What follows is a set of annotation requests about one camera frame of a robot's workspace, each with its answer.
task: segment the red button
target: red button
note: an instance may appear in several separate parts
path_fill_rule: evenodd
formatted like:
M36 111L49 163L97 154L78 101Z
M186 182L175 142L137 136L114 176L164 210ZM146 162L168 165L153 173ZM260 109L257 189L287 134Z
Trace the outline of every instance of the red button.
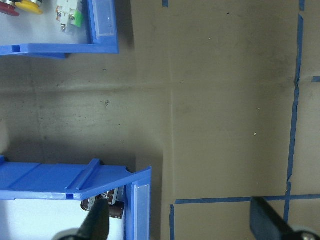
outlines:
M15 7L0 1L0 13L18 17L20 13L15 11Z

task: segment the blue tape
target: blue tape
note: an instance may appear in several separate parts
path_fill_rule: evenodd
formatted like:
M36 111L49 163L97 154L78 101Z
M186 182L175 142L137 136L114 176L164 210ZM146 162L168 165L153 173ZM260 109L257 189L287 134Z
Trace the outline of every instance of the blue tape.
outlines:
M175 240L175 206L170 204L170 240Z
M162 0L162 7L169 7L169 0Z
M301 70L301 63L302 63L303 40L304 40L304 18L299 14L299 17L298 17L298 34L297 34L298 54L297 54L297 57L296 57L296 69L295 69L295 84L296 84L296 87L299 87L299 82L300 82L300 70Z
M305 0L300 0L299 1L299 8L300 8L300 11L304 11L305 10Z
M283 211L283 220L288 223L289 221L289 210L290 210L290 200L291 200L291 182L288 181L286 185L286 193L285 196L287 197L284 201L284 211Z
M288 157L287 178L286 178L287 182L290 181L290 178L294 170L294 155L295 155L295 147L296 147L296 133L297 133L297 120L298 120L298 103L299 103L299 87L294 90L294 101L292 104L289 157Z
M292 201L292 200L320 199L320 194L291 195L291 182L288 185L289 185L289 189L287 191L287 195L284 195L284 196L263 196L263 198L266 201ZM250 202L251 199L252 199L251 196L177 199L175 201L175 204L243 203L243 202Z
M175 204L216 204L216 203L242 203L250 202L251 196L243 197L218 197L218 198L199 198L199 199L178 199ZM265 196L267 201L285 200L286 196Z
M314 76L314 77L312 78L312 82L313 82L313 83L319 83L319 82L320 82L320 76Z

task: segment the white surface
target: white surface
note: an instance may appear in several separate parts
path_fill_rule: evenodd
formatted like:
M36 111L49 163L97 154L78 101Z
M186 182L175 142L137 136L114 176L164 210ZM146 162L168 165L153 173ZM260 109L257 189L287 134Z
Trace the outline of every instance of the white surface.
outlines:
M0 45L18 44L87 44L86 23L73 27L73 34L60 31L56 0L43 1L42 15L28 13L16 8L20 16L0 14Z
M64 234L74 234L88 213L81 209L80 201L1 200L0 239L52 240L62 231L66 231ZM110 218L108 240L123 240L124 227L125 217Z

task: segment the yellow button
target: yellow button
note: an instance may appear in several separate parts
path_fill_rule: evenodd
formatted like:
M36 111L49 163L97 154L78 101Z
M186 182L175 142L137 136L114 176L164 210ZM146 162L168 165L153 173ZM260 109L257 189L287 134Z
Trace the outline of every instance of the yellow button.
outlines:
M28 1L28 0L22 0L21 2L15 3L16 7L24 10L26 12L32 13L32 14L38 14L41 15L44 12L39 8L38 4Z

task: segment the gray floor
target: gray floor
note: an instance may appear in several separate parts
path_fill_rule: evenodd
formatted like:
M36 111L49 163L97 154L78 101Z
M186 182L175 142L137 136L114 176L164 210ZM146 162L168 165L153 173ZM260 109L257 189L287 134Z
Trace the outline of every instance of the gray floor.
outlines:
M2 57L0 153L14 162L151 165L154 239L169 239L176 199L284 195L298 6L122 0L119 55ZM292 194L319 193L320 85L311 83L320 76L319 8L308 0L303 13ZM320 232L319 203L293 201L290 223ZM283 214L283 202L272 205ZM175 210L176 240L253 239L248 203Z

